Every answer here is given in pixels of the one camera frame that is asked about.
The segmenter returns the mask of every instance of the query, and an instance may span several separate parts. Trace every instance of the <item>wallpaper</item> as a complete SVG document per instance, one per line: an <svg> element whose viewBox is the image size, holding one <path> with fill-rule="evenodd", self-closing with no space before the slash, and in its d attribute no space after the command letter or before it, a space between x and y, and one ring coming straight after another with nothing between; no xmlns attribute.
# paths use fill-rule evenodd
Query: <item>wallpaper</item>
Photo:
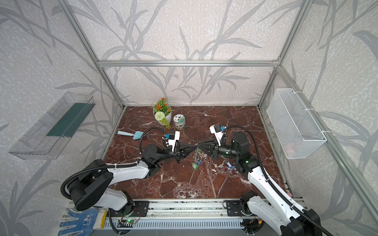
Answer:
<svg viewBox="0 0 378 236"><path fill-rule="evenodd" d="M284 62L378 194L378 1L313 5Z"/></svg>
<svg viewBox="0 0 378 236"><path fill-rule="evenodd" d="M170 104L256 105L272 70L172 66L112 67L106 72L125 104L150 106L160 97L167 97Z"/></svg>
<svg viewBox="0 0 378 236"><path fill-rule="evenodd" d="M69 3L102 60L274 60L302 0Z"/></svg>
<svg viewBox="0 0 378 236"><path fill-rule="evenodd" d="M100 157L121 112L55 1L0 1L0 234L53 235L67 206L60 184ZM8 150L67 91L96 103L56 160Z"/></svg>
<svg viewBox="0 0 378 236"><path fill-rule="evenodd" d="M283 166L291 192L295 197L303 197L306 206L317 212L322 226L333 235L378 235L374 219L325 145L307 158L286 158L266 113L278 88L287 88L279 75L276 76L261 111L272 144L277 150L276 158Z"/></svg>

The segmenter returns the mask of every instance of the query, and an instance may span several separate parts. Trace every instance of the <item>gray floor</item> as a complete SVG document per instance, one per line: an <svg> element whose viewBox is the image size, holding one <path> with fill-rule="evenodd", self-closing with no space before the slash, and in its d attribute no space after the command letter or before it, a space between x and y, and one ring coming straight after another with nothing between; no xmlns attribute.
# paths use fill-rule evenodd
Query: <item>gray floor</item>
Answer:
<svg viewBox="0 0 378 236"><path fill-rule="evenodd" d="M94 230L90 236L116 236L113 230ZM132 230L127 236L245 236L242 230ZM277 236L278 234L265 224L256 236Z"/></svg>

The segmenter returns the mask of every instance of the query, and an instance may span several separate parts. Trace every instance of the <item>trowel handle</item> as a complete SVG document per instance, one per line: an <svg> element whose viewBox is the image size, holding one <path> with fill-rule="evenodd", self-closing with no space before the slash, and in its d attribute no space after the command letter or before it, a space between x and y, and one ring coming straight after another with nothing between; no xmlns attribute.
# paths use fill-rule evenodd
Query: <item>trowel handle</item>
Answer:
<svg viewBox="0 0 378 236"><path fill-rule="evenodd" d="M126 136L134 136L134 134L128 133L128 132L125 132L125 131L118 131L117 134L126 135Z"/></svg>

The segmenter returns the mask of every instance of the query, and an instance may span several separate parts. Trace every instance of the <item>potted plant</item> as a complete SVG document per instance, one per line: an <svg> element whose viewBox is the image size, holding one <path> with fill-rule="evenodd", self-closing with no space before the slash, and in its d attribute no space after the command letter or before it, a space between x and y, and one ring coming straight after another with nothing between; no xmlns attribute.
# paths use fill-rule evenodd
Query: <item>potted plant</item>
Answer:
<svg viewBox="0 0 378 236"><path fill-rule="evenodd" d="M170 121L172 119L172 109L167 104L168 100L162 97L158 102L152 105L155 119L165 128L170 129Z"/></svg>

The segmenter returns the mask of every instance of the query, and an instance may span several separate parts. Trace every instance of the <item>tin lid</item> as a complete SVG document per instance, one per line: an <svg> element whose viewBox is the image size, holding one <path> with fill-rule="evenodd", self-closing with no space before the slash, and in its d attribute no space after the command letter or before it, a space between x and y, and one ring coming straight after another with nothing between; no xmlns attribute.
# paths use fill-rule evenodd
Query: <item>tin lid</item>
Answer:
<svg viewBox="0 0 378 236"><path fill-rule="evenodd" d="M176 123L182 123L185 120L185 116L183 114L177 114L173 117L173 121Z"/></svg>

